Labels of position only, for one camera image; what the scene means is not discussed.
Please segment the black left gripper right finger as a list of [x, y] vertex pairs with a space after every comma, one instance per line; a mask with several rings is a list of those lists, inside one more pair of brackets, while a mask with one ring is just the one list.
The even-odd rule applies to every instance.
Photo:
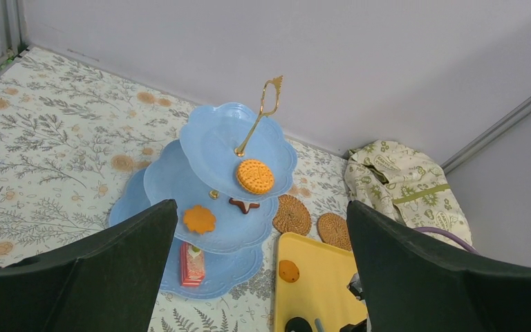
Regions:
[[360, 201], [346, 218], [372, 331], [531, 331], [531, 268], [462, 250]]

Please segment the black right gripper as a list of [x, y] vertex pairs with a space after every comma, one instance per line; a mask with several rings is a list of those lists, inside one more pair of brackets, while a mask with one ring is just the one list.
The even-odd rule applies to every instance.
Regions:
[[[347, 289], [353, 294], [357, 301], [366, 304], [364, 290], [359, 273], [355, 273], [348, 283]], [[369, 315], [357, 324], [347, 324], [343, 326], [340, 332], [366, 332], [369, 329]]]

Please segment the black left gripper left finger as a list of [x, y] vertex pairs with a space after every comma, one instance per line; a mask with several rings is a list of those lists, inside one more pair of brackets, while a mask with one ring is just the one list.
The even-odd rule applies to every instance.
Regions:
[[0, 331], [146, 331], [177, 222], [175, 200], [164, 200], [0, 267]]

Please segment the yellow serving tray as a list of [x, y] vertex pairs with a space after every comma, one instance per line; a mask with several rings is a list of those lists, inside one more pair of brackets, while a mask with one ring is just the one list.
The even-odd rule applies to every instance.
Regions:
[[277, 244], [277, 261], [283, 260], [297, 266], [299, 279], [289, 283], [275, 273], [273, 331], [284, 331], [293, 317], [304, 318], [313, 329], [318, 319], [325, 331], [339, 331], [367, 318], [366, 305], [348, 289], [357, 272], [352, 252], [287, 232]]

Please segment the light blue tongs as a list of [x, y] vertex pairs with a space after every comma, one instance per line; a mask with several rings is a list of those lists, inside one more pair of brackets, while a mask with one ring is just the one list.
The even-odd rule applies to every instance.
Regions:
[[322, 321], [319, 318], [315, 319], [315, 328], [316, 328], [317, 332], [324, 332], [325, 331], [324, 326], [322, 324]]

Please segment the woven rattan coaster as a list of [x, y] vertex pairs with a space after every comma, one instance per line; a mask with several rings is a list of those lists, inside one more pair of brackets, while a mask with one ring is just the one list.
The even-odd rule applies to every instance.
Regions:
[[325, 213], [317, 220], [317, 231], [324, 243], [351, 251], [346, 220], [338, 214]]
[[272, 220], [273, 227], [280, 233], [293, 232], [306, 236], [311, 229], [310, 212], [296, 197], [283, 194], [278, 197], [279, 208]]

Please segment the pink cake slice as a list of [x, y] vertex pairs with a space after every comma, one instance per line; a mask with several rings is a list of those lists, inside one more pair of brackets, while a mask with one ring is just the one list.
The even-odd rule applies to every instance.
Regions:
[[204, 252], [190, 243], [180, 247], [180, 283], [182, 286], [199, 286], [205, 278]]

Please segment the orange flower cookie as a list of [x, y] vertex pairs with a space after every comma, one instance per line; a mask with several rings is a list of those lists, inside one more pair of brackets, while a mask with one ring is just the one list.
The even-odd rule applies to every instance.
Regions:
[[183, 223], [190, 232], [205, 234], [213, 232], [216, 228], [216, 217], [211, 210], [202, 205], [185, 210]]

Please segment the star shaped cookie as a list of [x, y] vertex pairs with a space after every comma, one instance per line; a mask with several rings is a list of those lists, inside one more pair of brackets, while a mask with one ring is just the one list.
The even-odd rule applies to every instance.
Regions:
[[261, 206], [259, 203], [241, 201], [241, 200], [236, 200], [233, 198], [229, 198], [228, 202], [229, 204], [239, 208], [243, 214], [248, 214], [251, 211], [251, 209], [258, 209]]

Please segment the orange waffle cookie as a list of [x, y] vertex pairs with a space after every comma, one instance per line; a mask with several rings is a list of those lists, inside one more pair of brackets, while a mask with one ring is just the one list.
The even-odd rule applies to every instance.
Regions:
[[236, 169], [236, 179], [251, 194], [268, 193], [275, 184], [271, 169], [257, 159], [243, 160]]

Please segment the blue three-tier cake stand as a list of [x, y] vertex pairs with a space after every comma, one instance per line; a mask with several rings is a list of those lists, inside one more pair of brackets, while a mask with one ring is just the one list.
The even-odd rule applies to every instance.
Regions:
[[177, 222], [160, 290], [214, 299], [256, 275], [295, 149], [272, 112], [229, 102], [195, 108], [158, 160], [136, 172], [112, 207], [117, 225], [165, 199]]

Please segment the black round cookie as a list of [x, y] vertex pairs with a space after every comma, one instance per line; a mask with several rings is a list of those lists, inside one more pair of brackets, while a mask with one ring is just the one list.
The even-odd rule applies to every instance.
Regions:
[[285, 332], [313, 332], [310, 323], [302, 317], [290, 318], [284, 327]]

